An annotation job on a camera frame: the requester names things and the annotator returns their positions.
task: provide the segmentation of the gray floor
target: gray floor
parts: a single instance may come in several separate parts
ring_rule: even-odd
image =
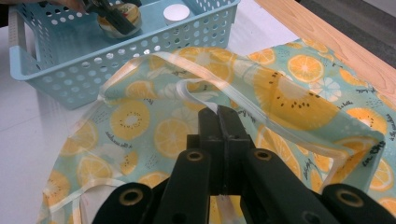
[[[301,0],[301,4],[396,68],[396,18],[361,0]]]

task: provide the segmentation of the basket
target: basket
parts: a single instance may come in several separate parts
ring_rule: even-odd
[[[239,0],[142,3],[142,27],[125,39],[107,37],[94,13],[51,4],[12,7],[8,18],[11,76],[75,109],[95,101],[100,86],[133,57],[187,46],[226,48]],[[189,7],[191,17],[167,26],[163,10],[177,3]],[[24,24],[33,31],[35,53],[26,50]]]

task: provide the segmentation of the fabric bag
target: fabric bag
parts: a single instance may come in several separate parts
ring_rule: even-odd
[[[156,186],[197,133],[198,111],[218,105],[237,111],[256,147],[308,188],[346,183],[396,216],[395,106],[330,49],[300,39],[247,57],[185,48],[127,62],[66,139],[38,222],[81,223],[80,199],[98,186]],[[211,197],[210,222],[243,223],[238,200]]]

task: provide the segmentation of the cloth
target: cloth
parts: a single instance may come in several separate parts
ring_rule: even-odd
[[[197,133],[198,111],[217,105],[236,110],[256,147],[308,188],[346,183],[396,216],[395,105],[332,50],[299,39],[246,57],[185,48],[126,63],[66,139],[38,222],[80,223],[80,198],[97,186],[156,186]],[[211,197],[210,222],[244,222],[238,201]]]

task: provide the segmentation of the round container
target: round container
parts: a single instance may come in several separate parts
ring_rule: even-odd
[[[163,11],[163,17],[167,25],[186,20],[190,16],[190,9],[182,4],[174,4]]]
[[[112,38],[123,38],[129,35],[133,35],[140,29],[140,27],[142,26],[142,17],[140,15],[139,8],[136,5],[130,3],[117,4],[115,6],[112,6],[112,8],[118,9],[122,13],[122,15],[134,25],[135,28],[129,34],[123,35],[116,28],[114,28],[114,26],[111,25],[104,17],[98,16],[97,20],[99,22],[99,26],[102,28],[107,36]]]

